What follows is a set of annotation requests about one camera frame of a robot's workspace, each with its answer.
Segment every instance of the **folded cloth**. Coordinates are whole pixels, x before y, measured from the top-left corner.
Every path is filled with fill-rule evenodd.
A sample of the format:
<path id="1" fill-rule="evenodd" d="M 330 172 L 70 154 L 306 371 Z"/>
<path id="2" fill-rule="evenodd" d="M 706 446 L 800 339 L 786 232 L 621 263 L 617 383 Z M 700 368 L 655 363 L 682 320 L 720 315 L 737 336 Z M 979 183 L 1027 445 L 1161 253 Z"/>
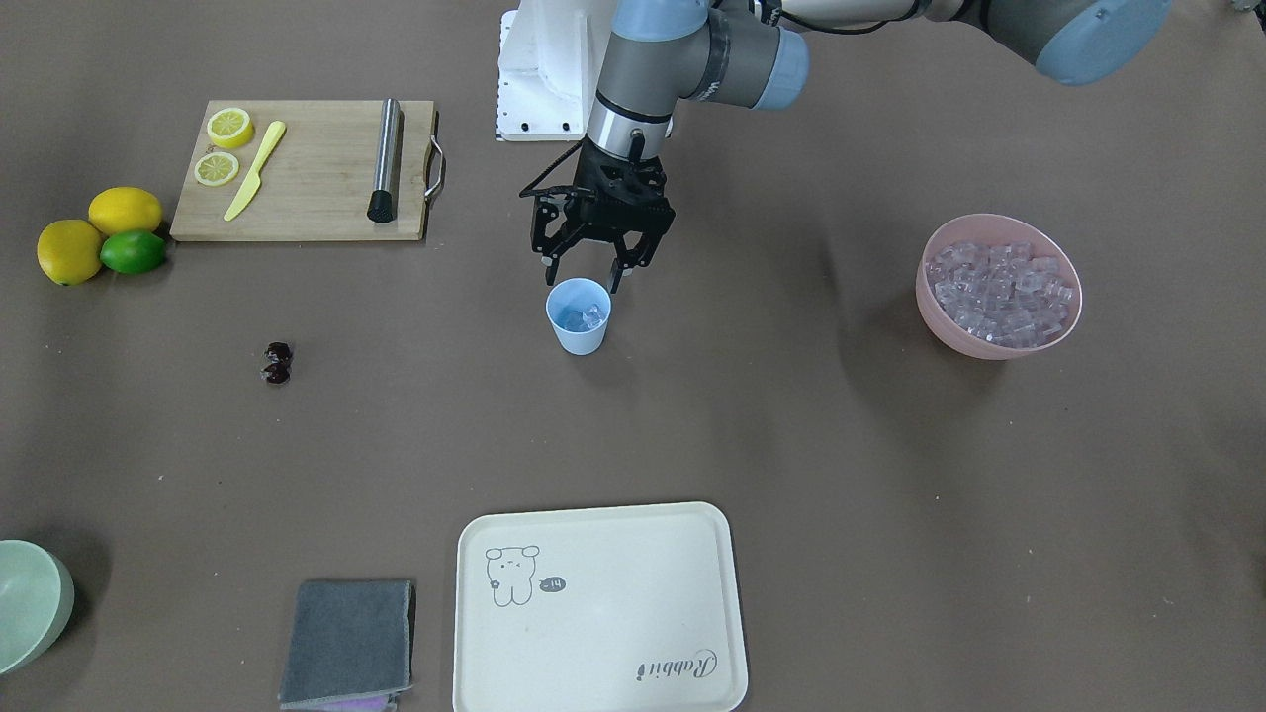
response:
<path id="1" fill-rule="evenodd" d="M 410 687 L 411 594 L 408 580 L 303 583 L 281 708 L 394 708 L 396 693 Z"/>

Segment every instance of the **yellow lemon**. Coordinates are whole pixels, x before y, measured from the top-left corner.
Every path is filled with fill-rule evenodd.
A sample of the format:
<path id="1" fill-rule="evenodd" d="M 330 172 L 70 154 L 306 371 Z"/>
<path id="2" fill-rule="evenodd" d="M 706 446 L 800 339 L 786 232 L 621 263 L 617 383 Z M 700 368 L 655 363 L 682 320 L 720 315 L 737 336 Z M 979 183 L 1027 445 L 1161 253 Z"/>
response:
<path id="1" fill-rule="evenodd" d="M 254 125 L 246 109 L 229 106 L 211 114 L 206 120 L 206 136 L 220 148 L 241 148 L 254 137 Z"/>
<path id="2" fill-rule="evenodd" d="M 213 151 L 194 163 L 194 179 L 203 185 L 215 188 L 233 180 L 239 166 L 237 156 Z"/>
<path id="3" fill-rule="evenodd" d="M 92 199 L 87 220 L 105 234 L 129 229 L 153 232 L 162 223 L 162 204 L 139 188 L 111 188 Z"/>
<path id="4" fill-rule="evenodd" d="M 35 243 L 39 269 L 61 285 L 87 281 L 101 269 L 100 253 L 101 233 L 86 220 L 57 220 Z"/>

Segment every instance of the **green bowl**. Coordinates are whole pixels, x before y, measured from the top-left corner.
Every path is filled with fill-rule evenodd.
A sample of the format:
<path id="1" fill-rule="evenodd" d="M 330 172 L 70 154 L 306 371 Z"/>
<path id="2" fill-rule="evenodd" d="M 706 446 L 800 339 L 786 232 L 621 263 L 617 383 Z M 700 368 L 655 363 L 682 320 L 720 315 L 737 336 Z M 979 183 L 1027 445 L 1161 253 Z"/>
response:
<path id="1" fill-rule="evenodd" d="M 29 541 L 0 541 L 0 675 L 47 650 L 73 607 L 65 564 Z"/>

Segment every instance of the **cutting board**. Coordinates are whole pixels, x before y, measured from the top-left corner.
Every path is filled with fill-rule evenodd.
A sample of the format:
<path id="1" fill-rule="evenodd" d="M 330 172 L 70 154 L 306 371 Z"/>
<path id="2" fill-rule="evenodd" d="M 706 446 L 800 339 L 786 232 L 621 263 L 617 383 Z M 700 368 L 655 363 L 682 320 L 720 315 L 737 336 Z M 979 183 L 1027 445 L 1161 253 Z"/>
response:
<path id="1" fill-rule="evenodd" d="M 239 106 L 251 114 L 254 138 L 241 148 L 216 148 L 206 136 L 211 114 Z M 373 190 L 382 101 L 210 101 L 197 127 L 194 153 L 171 223 L 177 241 L 299 242 L 422 239 L 424 193 L 436 127 L 434 101 L 401 101 L 404 138 L 396 219 L 375 223 L 365 212 Z M 225 222 L 265 129 L 286 123 L 286 134 L 263 166 L 263 185 L 237 218 Z M 242 170 L 227 185 L 208 188 L 194 165 L 210 151 L 237 156 Z"/>

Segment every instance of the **pink bowl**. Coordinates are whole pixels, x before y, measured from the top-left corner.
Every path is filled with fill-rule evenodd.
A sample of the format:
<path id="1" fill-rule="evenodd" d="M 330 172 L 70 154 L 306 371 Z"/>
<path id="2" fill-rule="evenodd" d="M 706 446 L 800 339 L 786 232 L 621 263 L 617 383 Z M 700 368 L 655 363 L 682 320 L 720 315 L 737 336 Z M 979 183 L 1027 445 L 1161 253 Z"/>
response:
<path id="1" fill-rule="evenodd" d="M 1010 242 L 1029 242 L 1033 245 L 1034 257 L 1057 257 L 1060 260 L 1060 276 L 1075 289 L 1072 304 L 1069 304 L 1069 318 L 1065 321 L 1063 331 L 1060 336 L 1048 343 L 1033 348 L 1009 348 L 976 338 L 953 323 L 953 318 L 937 303 L 932 285 L 928 284 L 927 265 L 928 260 L 956 242 L 975 242 L 976 245 L 989 247 L 1008 245 Z M 919 260 L 919 274 L 914 280 L 914 298 L 919 304 L 919 314 L 923 315 L 923 322 L 928 324 L 932 333 L 943 341 L 946 346 L 967 356 L 993 361 L 1018 359 L 1036 353 L 1043 348 L 1051 348 L 1067 338 L 1077 326 L 1077 321 L 1081 319 L 1081 280 L 1077 277 L 1077 270 L 1072 267 L 1072 262 L 1069 261 L 1069 256 L 1063 253 L 1063 250 L 1060 250 L 1060 246 L 1053 239 L 1042 234 L 1033 226 L 1022 223 L 1015 218 L 990 213 L 955 218 L 932 233 L 928 246 L 923 248 L 923 258 Z"/>

